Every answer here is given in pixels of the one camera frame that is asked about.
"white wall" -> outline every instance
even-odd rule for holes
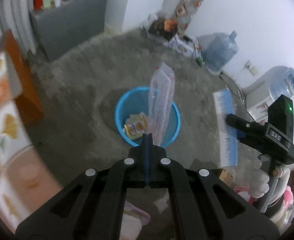
[[[150,13],[159,11],[164,0],[128,0],[122,31],[136,28]]]
[[[114,32],[122,31],[128,0],[107,0],[105,24]]]
[[[239,52],[224,71],[241,88],[274,66],[294,68],[294,0],[204,0],[186,33],[203,36],[233,30],[238,32]],[[248,60],[258,70],[255,77],[242,70]]]

